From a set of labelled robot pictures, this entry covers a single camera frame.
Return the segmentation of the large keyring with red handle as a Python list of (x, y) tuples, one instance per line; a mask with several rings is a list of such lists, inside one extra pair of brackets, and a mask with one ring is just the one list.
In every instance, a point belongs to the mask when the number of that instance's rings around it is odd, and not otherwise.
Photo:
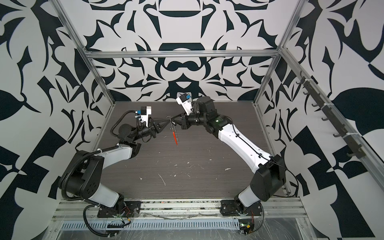
[(171, 116), (167, 116), (167, 119), (170, 121), (170, 125), (171, 125), (171, 130), (172, 130), (172, 133), (173, 133), (174, 141), (175, 141), (175, 144), (178, 146), (179, 145), (179, 140), (178, 140), (177, 129), (176, 129), (177, 124), (172, 120)]

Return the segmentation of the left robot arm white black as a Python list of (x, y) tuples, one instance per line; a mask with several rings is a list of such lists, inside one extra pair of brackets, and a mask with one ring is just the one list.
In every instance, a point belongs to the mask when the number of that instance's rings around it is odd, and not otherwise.
[(58, 183), (62, 198), (66, 201), (85, 201), (107, 208), (121, 205), (124, 197), (101, 183), (103, 170), (134, 158), (141, 148), (138, 140), (148, 136), (155, 138), (171, 122), (171, 118), (159, 120), (149, 118), (142, 126), (122, 124), (115, 134), (119, 140), (115, 146), (97, 149), (94, 152), (77, 152)]

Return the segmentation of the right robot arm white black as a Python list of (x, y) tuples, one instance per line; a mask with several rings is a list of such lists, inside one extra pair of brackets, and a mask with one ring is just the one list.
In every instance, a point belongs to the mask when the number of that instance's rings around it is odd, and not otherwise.
[(190, 95), (183, 94), (177, 98), (177, 103), (185, 112), (176, 124), (184, 130), (191, 126), (204, 126), (208, 133), (234, 150), (254, 174), (251, 183), (234, 198), (239, 211), (267, 201), (286, 183), (284, 159), (263, 151), (244, 136), (230, 117), (218, 114), (210, 97), (194, 101)]

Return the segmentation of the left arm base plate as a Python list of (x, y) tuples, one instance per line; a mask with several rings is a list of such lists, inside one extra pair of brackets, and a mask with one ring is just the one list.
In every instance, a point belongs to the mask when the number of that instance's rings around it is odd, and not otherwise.
[(114, 207), (101, 206), (98, 212), (98, 218), (112, 218), (118, 215), (123, 218), (132, 218), (139, 215), (141, 211), (141, 201), (120, 201)]

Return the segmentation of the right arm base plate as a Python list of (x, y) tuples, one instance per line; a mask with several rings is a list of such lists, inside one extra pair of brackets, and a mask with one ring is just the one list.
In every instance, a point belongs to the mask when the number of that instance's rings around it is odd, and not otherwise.
[(254, 203), (250, 207), (244, 207), (237, 200), (221, 200), (220, 203), (220, 213), (225, 217), (261, 216), (263, 212), (260, 202)]

